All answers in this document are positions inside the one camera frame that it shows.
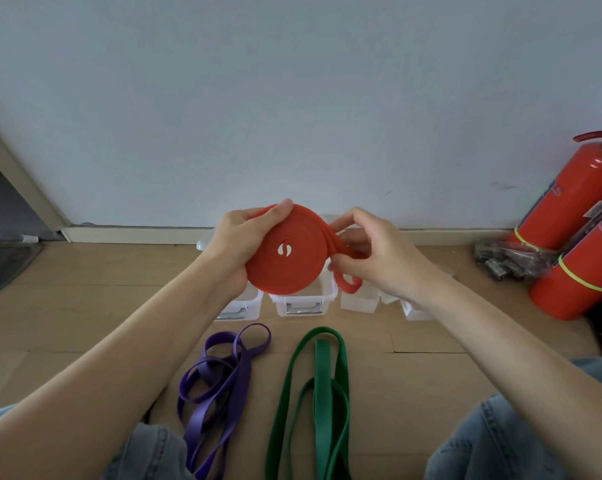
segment hand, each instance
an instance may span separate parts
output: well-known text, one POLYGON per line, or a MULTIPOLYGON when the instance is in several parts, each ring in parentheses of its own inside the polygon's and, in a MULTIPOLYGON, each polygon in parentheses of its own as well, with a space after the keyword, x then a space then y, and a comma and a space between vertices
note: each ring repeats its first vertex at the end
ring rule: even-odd
POLYGON ((432 264, 390 221, 355 207, 336 219, 330 227, 349 247, 370 255, 353 259, 343 254, 332 256, 341 273, 371 282, 379 290, 403 299, 421 301, 436 279, 444 273, 432 264))
POLYGON ((289 198, 268 210, 265 214, 251 219, 262 208, 233 210, 221 218, 212 241, 207 245, 201 258, 214 260, 221 279, 227 286, 230 299, 239 296, 248 283, 245 263, 254 256, 265 234, 281 223, 292 211, 289 198))

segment yellow strap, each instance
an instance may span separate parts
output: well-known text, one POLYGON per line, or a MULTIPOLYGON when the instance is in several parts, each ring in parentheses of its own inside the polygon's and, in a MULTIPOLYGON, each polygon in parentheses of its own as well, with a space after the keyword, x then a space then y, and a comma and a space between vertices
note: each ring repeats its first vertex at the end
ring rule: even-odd
POLYGON ((514 235, 517 236, 517 239, 520 240, 521 242, 523 242, 523 244, 525 244, 526 246, 529 246, 530 248, 534 249, 535 251, 540 251, 540 248, 537 248, 536 246, 530 244, 528 241, 526 241, 525 239, 523 239, 521 237, 521 234, 519 234, 519 227, 514 227, 514 235))
POLYGON ((594 291, 601 291, 601 293, 602 293, 602 288, 599 288, 598 286, 591 285, 587 281, 583 281, 580 277, 578 277, 576 274, 574 274, 573 272, 571 272, 568 269, 568 266, 566 266, 565 263, 563 262, 563 255, 562 254, 559 256, 559 266, 561 266, 561 269, 564 270, 565 273, 569 277, 571 277, 574 281, 576 281, 577 283, 582 284, 583 286, 585 286, 585 288, 590 288, 591 290, 594 290, 594 291))

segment fire extinguisher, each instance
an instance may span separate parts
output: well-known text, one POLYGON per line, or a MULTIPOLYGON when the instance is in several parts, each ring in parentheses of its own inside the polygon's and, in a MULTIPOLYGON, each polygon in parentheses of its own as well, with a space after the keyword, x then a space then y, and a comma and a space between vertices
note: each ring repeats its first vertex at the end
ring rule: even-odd
POLYGON ((602 213, 574 236, 529 295, 559 320, 575 320, 602 299, 602 213))
MULTIPOLYGON (((602 138, 602 131, 575 136, 602 138)), ((602 208, 602 142, 581 145, 508 240, 558 251, 602 208)))

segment red resistance band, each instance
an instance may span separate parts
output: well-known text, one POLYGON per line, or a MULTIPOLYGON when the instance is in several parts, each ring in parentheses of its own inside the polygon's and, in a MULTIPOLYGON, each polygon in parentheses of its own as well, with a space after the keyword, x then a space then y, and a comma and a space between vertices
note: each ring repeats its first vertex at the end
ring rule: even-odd
MULTIPOLYGON (((254 217, 265 214, 270 205, 254 217)), ((248 280, 258 289, 276 295, 289 295, 308 287, 319 277, 327 258, 346 254, 355 259, 366 254, 348 248, 330 226, 317 214, 294 204, 290 215, 265 235, 257 253, 245 268, 248 280)), ((354 293, 363 282, 352 277, 348 283, 343 274, 334 271, 334 279, 346 293, 354 293)))

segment baseboard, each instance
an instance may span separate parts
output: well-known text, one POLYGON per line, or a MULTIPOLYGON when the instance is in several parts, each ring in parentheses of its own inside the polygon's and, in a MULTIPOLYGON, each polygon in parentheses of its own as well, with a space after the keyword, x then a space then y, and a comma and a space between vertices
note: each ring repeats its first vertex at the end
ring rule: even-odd
MULTIPOLYGON (((196 244, 209 228, 73 226, 62 229, 70 242, 116 244, 196 244)), ((509 229, 413 229, 404 230, 417 246, 456 246, 477 239, 507 235, 509 229)))

